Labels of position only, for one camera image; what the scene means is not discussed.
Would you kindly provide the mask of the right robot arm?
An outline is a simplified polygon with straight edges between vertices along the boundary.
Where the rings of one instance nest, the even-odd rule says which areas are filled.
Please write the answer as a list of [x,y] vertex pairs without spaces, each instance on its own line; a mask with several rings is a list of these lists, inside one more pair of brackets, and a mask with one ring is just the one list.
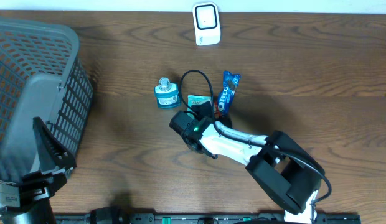
[[332,192],[322,166],[284,132],[274,131],[267,136],[237,131],[228,116],[214,115],[209,102],[178,111],[169,126],[190,150],[243,164],[269,198],[285,211],[286,222],[314,223],[316,203]]

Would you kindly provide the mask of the red snack packet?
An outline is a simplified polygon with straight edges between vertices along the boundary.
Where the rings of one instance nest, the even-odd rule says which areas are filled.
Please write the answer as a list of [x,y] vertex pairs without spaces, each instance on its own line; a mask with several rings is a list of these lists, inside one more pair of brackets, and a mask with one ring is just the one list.
[[215,119],[218,119],[221,116],[219,109],[218,109],[218,104],[217,100],[214,100],[214,117]]

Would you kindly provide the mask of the teal wet wipes pack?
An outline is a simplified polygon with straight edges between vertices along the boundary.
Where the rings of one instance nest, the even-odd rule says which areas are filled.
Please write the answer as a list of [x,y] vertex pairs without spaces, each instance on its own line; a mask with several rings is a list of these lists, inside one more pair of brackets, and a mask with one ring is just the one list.
[[189,95],[188,96],[188,106],[192,107],[193,105],[201,105],[206,102],[210,102],[211,97],[209,96],[200,96],[200,95]]

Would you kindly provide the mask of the blue mouthwash bottle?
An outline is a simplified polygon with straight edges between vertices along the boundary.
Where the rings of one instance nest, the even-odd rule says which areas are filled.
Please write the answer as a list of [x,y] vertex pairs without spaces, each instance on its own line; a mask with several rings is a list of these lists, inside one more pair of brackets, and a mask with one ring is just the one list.
[[178,85],[166,77],[159,79],[158,86],[154,88],[154,95],[161,109],[172,109],[181,104]]

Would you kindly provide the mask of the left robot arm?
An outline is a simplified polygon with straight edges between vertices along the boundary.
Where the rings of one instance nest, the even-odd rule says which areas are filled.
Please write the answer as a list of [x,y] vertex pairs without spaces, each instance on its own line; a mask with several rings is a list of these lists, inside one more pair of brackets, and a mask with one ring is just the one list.
[[33,118],[33,131],[39,160],[49,167],[48,173],[36,171],[20,182],[0,180],[0,221],[3,223],[129,223],[129,217],[118,207],[104,207],[85,215],[54,214],[50,198],[67,183],[66,172],[77,167],[74,155],[49,131],[40,117]]

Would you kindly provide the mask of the blue Oreo cookie pack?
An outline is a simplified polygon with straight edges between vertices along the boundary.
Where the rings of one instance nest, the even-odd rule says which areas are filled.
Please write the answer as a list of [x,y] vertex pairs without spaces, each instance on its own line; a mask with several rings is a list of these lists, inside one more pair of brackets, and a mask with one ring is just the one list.
[[241,75],[231,73],[227,70],[223,72],[223,89],[217,98],[218,111],[222,116],[226,116],[232,105]]

